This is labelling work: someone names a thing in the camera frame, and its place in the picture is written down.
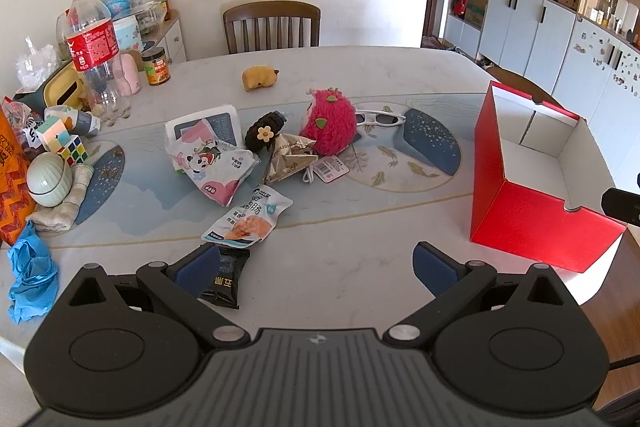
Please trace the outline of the black scrunchie with flower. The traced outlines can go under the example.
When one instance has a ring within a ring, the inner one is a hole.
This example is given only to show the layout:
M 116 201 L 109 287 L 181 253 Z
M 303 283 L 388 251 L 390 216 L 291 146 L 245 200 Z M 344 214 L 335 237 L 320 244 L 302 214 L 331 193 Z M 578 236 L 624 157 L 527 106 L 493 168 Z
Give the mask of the black scrunchie with flower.
M 246 132 L 244 144 L 247 150 L 258 154 L 268 147 L 280 133 L 286 123 L 286 118 L 277 110 L 258 118 Z

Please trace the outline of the pink plush strawberry toy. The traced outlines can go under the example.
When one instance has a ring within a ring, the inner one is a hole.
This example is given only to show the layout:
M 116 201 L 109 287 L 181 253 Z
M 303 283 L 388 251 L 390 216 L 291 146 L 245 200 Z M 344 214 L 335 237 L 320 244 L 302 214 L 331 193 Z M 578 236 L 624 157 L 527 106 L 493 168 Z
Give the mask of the pink plush strawberry toy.
M 355 107 L 335 88 L 310 89 L 311 103 L 299 134 L 314 140 L 314 151 L 322 156 L 341 153 L 357 132 Z

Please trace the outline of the yellow plush hamster toy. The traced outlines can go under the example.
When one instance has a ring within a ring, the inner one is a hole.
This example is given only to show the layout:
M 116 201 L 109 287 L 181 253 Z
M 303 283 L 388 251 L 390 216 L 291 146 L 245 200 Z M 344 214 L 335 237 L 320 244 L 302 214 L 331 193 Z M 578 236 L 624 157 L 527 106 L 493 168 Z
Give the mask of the yellow plush hamster toy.
M 269 88 L 278 81 L 279 71 L 267 65 L 252 66 L 242 72 L 243 87 L 247 92 Z

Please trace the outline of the black snack packet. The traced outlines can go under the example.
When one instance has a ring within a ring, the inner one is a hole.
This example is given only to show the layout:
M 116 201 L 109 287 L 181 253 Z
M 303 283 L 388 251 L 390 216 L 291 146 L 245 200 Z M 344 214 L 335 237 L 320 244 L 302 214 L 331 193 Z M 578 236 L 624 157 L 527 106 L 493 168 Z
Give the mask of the black snack packet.
M 248 248 L 232 248 L 219 245 L 220 267 L 213 282 L 203 291 L 200 299 L 213 306 L 237 310 L 239 304 L 239 285 L 242 271 L 248 259 Z

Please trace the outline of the white snack packet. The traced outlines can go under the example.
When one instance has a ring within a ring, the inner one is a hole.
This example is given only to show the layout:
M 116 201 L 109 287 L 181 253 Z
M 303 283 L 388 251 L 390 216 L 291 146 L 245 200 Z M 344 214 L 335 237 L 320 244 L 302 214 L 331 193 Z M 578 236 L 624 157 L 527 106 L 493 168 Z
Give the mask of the white snack packet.
M 202 235 L 202 239 L 233 248 L 250 248 L 262 243 L 277 226 L 280 214 L 292 205 L 292 199 L 260 184 L 245 204 L 231 208 Z

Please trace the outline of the blue crumpled glove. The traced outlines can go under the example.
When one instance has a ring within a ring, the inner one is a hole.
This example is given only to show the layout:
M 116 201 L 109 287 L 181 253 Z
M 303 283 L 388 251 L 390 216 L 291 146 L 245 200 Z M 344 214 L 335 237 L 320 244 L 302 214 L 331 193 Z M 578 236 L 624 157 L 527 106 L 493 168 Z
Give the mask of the blue crumpled glove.
M 32 221 L 26 222 L 8 258 L 14 276 L 9 289 L 10 319 L 20 324 L 46 315 L 58 295 L 58 265 Z

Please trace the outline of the beige folded towel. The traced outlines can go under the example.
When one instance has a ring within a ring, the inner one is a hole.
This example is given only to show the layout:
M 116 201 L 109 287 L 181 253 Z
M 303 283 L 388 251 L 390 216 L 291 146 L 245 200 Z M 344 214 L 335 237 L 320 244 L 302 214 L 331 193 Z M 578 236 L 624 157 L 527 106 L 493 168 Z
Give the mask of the beige folded towel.
M 79 164 L 70 168 L 70 171 L 73 175 L 73 184 L 70 193 L 62 202 L 51 208 L 37 205 L 35 211 L 28 217 L 28 220 L 35 225 L 37 232 L 67 232 L 73 228 L 80 206 L 87 196 L 94 168 Z

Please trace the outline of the beige paper bag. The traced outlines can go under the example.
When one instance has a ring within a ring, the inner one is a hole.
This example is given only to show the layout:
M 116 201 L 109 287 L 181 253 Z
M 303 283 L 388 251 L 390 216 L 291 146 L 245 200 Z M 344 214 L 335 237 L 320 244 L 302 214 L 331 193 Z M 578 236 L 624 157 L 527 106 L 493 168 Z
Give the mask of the beige paper bag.
M 270 147 L 270 158 L 262 182 L 273 184 L 307 170 L 317 159 L 313 139 L 279 133 Z

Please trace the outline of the orange snack bag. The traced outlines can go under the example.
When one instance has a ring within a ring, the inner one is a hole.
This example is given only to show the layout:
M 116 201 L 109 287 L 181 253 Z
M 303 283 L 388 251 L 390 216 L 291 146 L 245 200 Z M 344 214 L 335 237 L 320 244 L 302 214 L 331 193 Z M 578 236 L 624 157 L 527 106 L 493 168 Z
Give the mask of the orange snack bag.
M 26 181 L 29 161 L 13 129 L 0 112 L 0 236 L 13 246 L 35 209 Z

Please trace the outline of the white sunglasses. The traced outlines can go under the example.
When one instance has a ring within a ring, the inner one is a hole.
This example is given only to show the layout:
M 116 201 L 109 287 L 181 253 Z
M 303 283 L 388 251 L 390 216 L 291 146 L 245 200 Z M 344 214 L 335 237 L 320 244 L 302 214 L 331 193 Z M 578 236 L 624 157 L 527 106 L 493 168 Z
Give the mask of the white sunglasses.
M 405 124 L 406 117 L 390 110 L 360 108 L 355 110 L 358 127 L 378 126 L 383 128 L 398 127 Z

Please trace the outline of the pastel pyramid cube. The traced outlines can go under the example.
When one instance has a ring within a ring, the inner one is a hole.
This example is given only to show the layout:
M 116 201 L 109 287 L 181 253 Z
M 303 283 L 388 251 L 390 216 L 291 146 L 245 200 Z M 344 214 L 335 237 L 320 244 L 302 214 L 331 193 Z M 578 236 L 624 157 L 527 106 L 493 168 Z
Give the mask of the pastel pyramid cube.
M 56 153 L 70 142 L 68 132 L 62 119 L 49 116 L 36 128 L 36 135 L 47 152 Z

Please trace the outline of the pink small bottle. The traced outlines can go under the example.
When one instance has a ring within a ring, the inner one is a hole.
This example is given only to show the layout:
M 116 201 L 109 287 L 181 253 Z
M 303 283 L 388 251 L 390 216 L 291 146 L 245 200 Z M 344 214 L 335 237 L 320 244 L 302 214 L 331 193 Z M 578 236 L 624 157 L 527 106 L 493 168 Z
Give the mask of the pink small bottle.
M 121 53 L 114 60 L 114 76 L 122 95 L 134 95 L 141 89 L 137 63 L 129 53 Z

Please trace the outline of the brown sauce jar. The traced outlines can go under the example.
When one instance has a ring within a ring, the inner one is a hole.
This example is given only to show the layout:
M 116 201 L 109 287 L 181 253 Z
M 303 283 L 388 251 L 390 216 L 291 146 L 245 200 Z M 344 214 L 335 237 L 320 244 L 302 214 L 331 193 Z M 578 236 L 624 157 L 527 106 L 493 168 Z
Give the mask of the brown sauce jar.
M 154 48 L 145 50 L 141 57 L 146 80 L 150 86 L 159 86 L 170 79 L 169 63 L 162 46 L 154 46 Z

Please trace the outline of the cola plastic bottle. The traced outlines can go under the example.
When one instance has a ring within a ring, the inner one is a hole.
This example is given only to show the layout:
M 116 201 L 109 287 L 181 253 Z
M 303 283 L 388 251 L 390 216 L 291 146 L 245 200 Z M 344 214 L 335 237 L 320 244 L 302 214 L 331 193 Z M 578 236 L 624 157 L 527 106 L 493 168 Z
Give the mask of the cola plastic bottle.
M 91 113 L 105 126 L 128 118 L 130 89 L 107 6 L 101 0 L 72 0 L 64 35 Z

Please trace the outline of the wooden chair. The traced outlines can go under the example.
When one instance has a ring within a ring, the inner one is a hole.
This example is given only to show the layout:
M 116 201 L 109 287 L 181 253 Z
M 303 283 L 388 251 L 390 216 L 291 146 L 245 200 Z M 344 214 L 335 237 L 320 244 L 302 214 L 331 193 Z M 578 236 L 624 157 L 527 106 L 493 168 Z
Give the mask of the wooden chair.
M 321 10 L 294 0 L 248 2 L 222 16 L 229 54 L 304 48 L 320 43 Z

